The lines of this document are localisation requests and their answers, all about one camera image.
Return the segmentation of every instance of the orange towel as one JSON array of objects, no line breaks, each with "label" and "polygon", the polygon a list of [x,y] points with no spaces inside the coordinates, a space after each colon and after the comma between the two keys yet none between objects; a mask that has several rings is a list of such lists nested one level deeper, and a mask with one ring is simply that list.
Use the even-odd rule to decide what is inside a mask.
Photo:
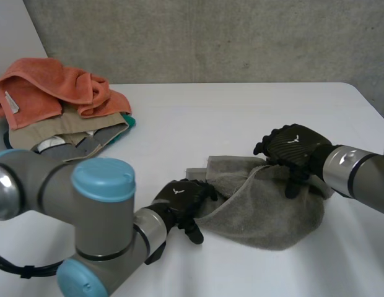
[{"label": "orange towel", "polygon": [[[18,112],[12,112],[5,92]],[[17,60],[0,78],[0,117],[6,116],[13,130],[61,114],[59,100],[73,104],[82,118],[131,113],[127,98],[110,90],[106,79],[56,59]]]}]

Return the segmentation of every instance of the black robotic glove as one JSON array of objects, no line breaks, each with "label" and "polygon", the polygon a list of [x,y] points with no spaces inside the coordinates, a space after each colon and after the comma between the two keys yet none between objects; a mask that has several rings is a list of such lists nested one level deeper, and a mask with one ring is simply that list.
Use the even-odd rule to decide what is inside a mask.
[{"label": "black robotic glove", "polygon": [[269,162],[290,168],[290,178],[286,186],[286,197],[293,199],[300,191],[300,185],[306,181],[309,171],[309,159],[315,149],[331,142],[319,133],[298,124],[272,130],[258,142],[254,155],[264,153]]},{"label": "black robotic glove", "polygon": [[203,235],[194,217],[208,197],[214,201],[217,200],[213,186],[197,180],[182,179],[168,183],[157,194],[152,205],[147,208],[157,212],[163,218],[167,232],[177,225],[178,229],[184,229],[193,243],[201,244]]}]

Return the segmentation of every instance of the teal cloth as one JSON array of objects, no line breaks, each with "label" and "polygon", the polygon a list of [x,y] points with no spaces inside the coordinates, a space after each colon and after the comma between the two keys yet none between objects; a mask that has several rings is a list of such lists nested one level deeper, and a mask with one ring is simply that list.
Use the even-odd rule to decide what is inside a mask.
[{"label": "teal cloth", "polygon": [[109,141],[108,144],[114,144],[117,142],[119,139],[121,139],[123,136],[125,136],[131,128],[133,128],[136,125],[136,120],[132,116],[128,116],[127,114],[122,114],[122,117],[128,123],[129,127],[127,128],[126,131],[122,132],[121,134],[117,135],[114,139]]}]

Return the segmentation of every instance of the black ring band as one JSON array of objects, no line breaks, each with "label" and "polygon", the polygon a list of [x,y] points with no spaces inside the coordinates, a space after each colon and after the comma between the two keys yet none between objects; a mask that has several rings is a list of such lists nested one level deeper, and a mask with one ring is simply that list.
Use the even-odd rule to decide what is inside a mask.
[{"label": "black ring band", "polygon": [[63,164],[58,165],[57,167],[54,167],[49,172],[49,174],[45,177],[45,179],[43,180],[43,182],[41,184],[41,187],[39,188],[38,198],[37,198],[37,204],[38,204],[38,207],[39,207],[39,210],[40,210],[41,213],[45,213],[45,209],[43,209],[43,192],[45,191],[46,186],[49,183],[49,180],[53,177],[53,175],[55,175],[55,173],[57,171],[59,171],[61,168],[65,167],[65,166],[68,166],[68,165],[69,164],[67,164],[67,163],[63,163]]},{"label": "black ring band", "polygon": [[361,165],[364,164],[365,161],[367,161],[368,159],[375,157],[375,156],[378,156],[378,154],[377,153],[370,153],[369,155],[362,157],[360,159],[360,161],[353,167],[353,169],[349,175],[349,179],[347,180],[347,190],[349,191],[349,194],[351,195],[351,197],[353,199],[354,199],[353,183],[354,183],[354,178],[357,174],[357,170],[359,170],[359,168],[361,167]]},{"label": "black ring band", "polygon": [[80,249],[78,249],[77,247],[75,248],[76,252],[78,253],[78,255],[80,255],[81,257],[87,259],[87,260],[90,260],[90,261],[109,261],[109,260],[112,260],[112,259],[115,259],[117,257],[120,257],[122,256],[125,252],[127,252],[131,246],[131,243],[133,241],[131,241],[128,246],[126,246],[124,249],[118,251],[118,252],[115,252],[113,254],[109,254],[109,255],[105,255],[105,256],[93,256],[93,255],[88,255],[88,254],[85,254],[84,252],[82,252]]},{"label": "black ring band", "polygon": [[140,229],[140,227],[138,227],[136,224],[133,225],[133,229],[136,230],[136,232],[138,232],[138,233],[141,235],[142,240],[144,240],[145,245],[146,245],[146,247],[147,247],[147,256],[146,256],[146,259],[148,259],[149,254],[151,253],[151,246],[149,245],[149,240],[148,240],[147,236],[145,235],[145,233],[142,232],[142,230]]}]

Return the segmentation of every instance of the black cable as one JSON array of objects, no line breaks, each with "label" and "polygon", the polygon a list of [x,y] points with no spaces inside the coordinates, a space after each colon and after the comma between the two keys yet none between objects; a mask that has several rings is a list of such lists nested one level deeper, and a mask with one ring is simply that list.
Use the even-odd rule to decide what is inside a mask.
[{"label": "black cable", "polygon": [[16,266],[10,263],[8,260],[0,256],[0,269],[5,272],[20,275],[20,278],[32,278],[32,277],[52,277],[56,275],[58,267],[63,263],[62,261],[42,266],[35,267],[32,265],[26,265],[24,267]]}]

